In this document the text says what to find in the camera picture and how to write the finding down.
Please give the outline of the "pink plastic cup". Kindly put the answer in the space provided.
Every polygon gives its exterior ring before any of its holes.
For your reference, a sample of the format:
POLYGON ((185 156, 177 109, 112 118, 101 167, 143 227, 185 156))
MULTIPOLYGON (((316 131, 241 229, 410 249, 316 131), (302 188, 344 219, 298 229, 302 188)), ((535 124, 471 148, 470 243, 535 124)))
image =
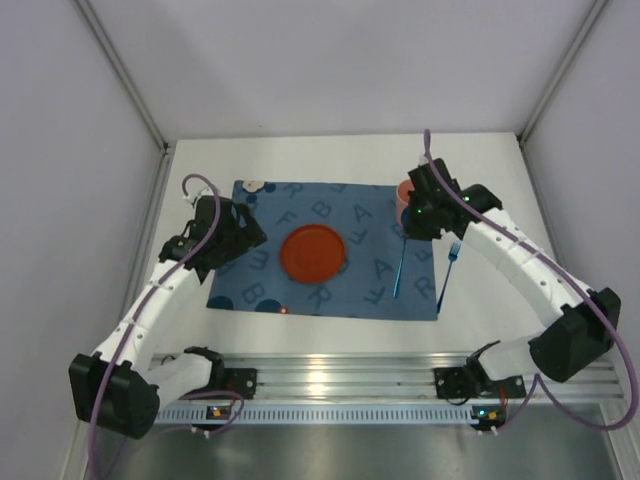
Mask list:
POLYGON ((395 218, 396 223, 402 226, 403 212, 408 208, 409 193, 414 190, 413 183, 410 179, 405 179, 400 182, 396 187, 396 199, 395 199, 395 218))

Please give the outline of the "blue metal spoon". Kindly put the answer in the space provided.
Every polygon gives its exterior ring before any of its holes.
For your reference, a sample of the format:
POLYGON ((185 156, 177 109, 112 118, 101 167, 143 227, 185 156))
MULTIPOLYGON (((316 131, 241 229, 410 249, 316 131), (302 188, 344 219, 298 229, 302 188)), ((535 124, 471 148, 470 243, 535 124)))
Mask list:
POLYGON ((398 261, 396 276, 395 276, 393 290, 392 290, 392 295, 394 299, 398 298, 398 295, 399 295, 403 266, 404 266, 404 259, 406 255, 406 245, 407 245, 407 238, 405 237, 403 238, 403 242, 402 242, 401 254, 398 261))

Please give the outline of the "blue metal fork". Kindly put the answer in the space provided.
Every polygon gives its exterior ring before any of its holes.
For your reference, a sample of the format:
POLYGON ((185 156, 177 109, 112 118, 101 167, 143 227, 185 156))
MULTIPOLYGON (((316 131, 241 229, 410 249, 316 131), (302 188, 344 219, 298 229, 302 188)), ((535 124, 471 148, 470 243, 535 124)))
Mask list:
POLYGON ((439 295, 439 298, 438 298, 438 301, 437 301, 437 313, 441 312, 442 305, 443 305, 443 302, 444 302, 444 297, 446 295, 446 290, 447 290, 448 283, 449 283, 449 280, 450 280, 451 272, 452 272, 452 269, 453 269, 453 266, 454 266, 455 262, 459 258, 461 247, 462 247, 462 242, 460 240, 455 240, 450 246, 450 249, 449 249, 449 252, 448 252, 447 271, 446 271, 446 275, 445 275, 445 278, 444 278, 444 281, 443 281, 442 289, 441 289, 441 292, 440 292, 440 295, 439 295))

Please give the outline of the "blue letter-print placemat cloth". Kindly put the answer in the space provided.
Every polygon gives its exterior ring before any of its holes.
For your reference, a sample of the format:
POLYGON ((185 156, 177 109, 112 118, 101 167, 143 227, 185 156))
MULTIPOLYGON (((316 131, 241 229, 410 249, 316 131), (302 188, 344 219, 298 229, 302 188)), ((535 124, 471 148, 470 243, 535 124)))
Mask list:
POLYGON ((215 272, 217 310, 434 321, 429 242, 403 235, 413 186, 237 180, 267 240, 215 272))

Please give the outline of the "red plastic plate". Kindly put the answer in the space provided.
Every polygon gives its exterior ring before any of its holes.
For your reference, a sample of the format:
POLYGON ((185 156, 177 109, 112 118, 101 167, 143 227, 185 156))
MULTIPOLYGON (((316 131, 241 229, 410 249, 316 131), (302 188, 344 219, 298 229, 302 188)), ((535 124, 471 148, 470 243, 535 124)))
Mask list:
POLYGON ((306 224, 294 229, 283 240, 280 265, 293 281, 314 285, 336 276, 346 260, 342 237, 323 224, 306 224))

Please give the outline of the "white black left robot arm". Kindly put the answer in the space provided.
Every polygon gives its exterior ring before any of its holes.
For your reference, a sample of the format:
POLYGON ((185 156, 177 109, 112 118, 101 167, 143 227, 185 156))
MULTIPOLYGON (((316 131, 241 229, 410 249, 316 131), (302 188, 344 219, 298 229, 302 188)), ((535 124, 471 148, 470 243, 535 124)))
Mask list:
POLYGON ((221 354, 192 346, 153 367, 160 341, 207 276, 262 245, 267 236, 250 208, 204 195, 183 232, 166 241, 151 278, 114 331, 69 366, 79 420, 132 439, 151 429, 158 412, 194 392, 220 391, 227 377, 221 354))

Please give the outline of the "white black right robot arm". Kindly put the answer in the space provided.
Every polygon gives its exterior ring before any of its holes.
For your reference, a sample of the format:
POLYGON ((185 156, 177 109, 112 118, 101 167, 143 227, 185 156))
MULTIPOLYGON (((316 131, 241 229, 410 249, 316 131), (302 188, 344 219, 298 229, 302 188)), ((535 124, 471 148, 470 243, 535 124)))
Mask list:
POLYGON ((494 330, 467 358, 465 369, 478 388, 529 374, 564 383, 614 347, 621 300, 612 289, 596 291, 569 274, 523 233, 488 188, 461 188, 442 159, 423 158, 408 175, 414 189, 404 230, 410 239, 454 234, 482 255, 537 317, 535 332, 504 340, 494 330))

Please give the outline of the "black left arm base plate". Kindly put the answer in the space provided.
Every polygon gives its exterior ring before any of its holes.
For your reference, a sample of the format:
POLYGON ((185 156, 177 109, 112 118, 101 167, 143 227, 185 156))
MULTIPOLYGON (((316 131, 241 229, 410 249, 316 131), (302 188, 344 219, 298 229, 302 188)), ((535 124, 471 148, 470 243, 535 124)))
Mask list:
POLYGON ((229 368, 212 373, 212 378, 204 387, 191 391, 199 394, 212 391, 233 391, 244 399, 253 399, 257 388, 258 371, 254 368, 229 368))

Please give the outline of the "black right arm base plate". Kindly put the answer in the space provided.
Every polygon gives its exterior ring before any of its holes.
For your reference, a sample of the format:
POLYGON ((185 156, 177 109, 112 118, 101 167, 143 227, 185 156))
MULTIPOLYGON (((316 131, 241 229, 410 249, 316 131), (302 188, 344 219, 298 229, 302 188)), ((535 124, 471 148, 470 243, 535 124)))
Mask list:
POLYGON ((503 380, 489 380, 475 375, 463 366, 439 367, 433 370, 436 395, 441 400, 523 399, 527 395, 521 376, 512 376, 503 380))

